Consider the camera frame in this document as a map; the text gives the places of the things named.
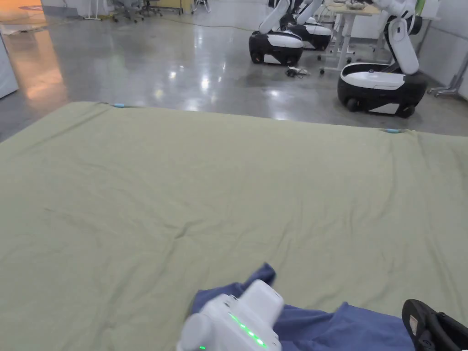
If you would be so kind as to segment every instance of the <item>white table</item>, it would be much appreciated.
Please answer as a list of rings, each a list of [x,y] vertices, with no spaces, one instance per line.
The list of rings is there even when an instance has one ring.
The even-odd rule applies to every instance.
[[[377,9],[376,7],[374,7],[373,5],[367,5],[362,10],[351,10],[348,7],[346,7],[345,4],[337,4],[337,3],[334,3],[333,0],[326,0],[324,5],[327,10],[333,11],[335,14],[340,15],[340,22],[338,24],[338,33],[336,36],[335,46],[333,47],[333,51],[331,55],[322,55],[322,57],[327,57],[328,60],[338,59],[338,66],[337,67],[322,66],[320,67],[320,74],[324,74],[325,71],[341,71],[346,65],[346,55],[348,53],[348,47],[349,47],[349,43],[351,39],[351,31],[352,31],[352,27],[354,25],[354,20],[356,19],[356,16],[372,16],[372,15],[378,15],[381,13],[381,11]],[[343,33],[344,25],[346,23],[348,23],[348,27],[346,28],[346,32]],[[338,48],[342,40],[343,40],[343,46],[341,48],[341,52],[338,57]]]

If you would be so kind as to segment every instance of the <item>caster wheel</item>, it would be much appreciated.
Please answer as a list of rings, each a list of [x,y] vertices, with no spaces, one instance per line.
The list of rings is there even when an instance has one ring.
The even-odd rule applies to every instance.
[[[409,118],[413,115],[415,111],[415,107],[410,105],[410,106],[407,106],[405,107],[404,109],[402,109],[400,112],[398,112],[398,117],[401,117],[401,118]]]
[[[354,97],[350,97],[348,99],[348,102],[346,103],[346,108],[350,112],[356,112],[358,110],[358,107],[359,107],[359,101],[355,99]]]
[[[252,62],[255,63],[256,65],[263,62],[263,57],[258,52],[251,53],[250,58],[252,59]]]

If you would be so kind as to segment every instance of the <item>polished concrete floor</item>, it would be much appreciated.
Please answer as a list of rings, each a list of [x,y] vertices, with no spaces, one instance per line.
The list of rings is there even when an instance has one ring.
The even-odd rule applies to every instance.
[[[427,95],[409,120],[350,113],[337,100],[337,74],[320,76],[312,52],[301,59],[311,73],[303,79],[252,64],[248,39],[268,12],[265,3],[212,0],[210,14],[76,21],[5,36],[20,90],[0,100],[0,140],[74,101],[468,136],[465,101]],[[223,25],[245,30],[206,27]]]

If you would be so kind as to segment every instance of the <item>white cabinet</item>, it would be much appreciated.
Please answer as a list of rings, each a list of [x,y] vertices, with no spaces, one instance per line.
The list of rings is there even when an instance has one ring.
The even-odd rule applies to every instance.
[[[0,98],[18,90],[18,82],[11,68],[7,49],[0,35]]]

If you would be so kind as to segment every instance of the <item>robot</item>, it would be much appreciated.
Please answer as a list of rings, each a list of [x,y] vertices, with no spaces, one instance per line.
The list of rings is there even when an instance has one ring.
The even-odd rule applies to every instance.
[[[415,0],[365,0],[388,13],[384,34],[394,63],[349,64],[340,73],[338,99],[349,111],[369,111],[408,118],[424,96],[427,81],[410,41],[422,25]]]
[[[287,30],[280,31],[280,20],[292,12],[296,0],[279,0],[275,9],[249,38],[250,58],[253,63],[276,63],[295,66],[304,51],[300,36]]]
[[[283,306],[283,298],[261,280],[239,299],[219,295],[187,318],[177,351],[281,351],[273,325]]]
[[[325,50],[331,40],[331,30],[317,23],[306,22],[321,5],[322,0],[306,0],[306,6],[296,16],[293,13],[303,0],[269,1],[274,10],[249,38],[249,51],[253,63],[275,63],[295,66],[304,46]]]
[[[287,29],[300,36],[304,43],[304,49],[325,51],[330,43],[332,31],[318,24],[313,18],[314,13],[322,4],[322,0],[305,0],[304,3],[306,5],[295,18],[289,13],[282,18],[280,21],[281,29]]]

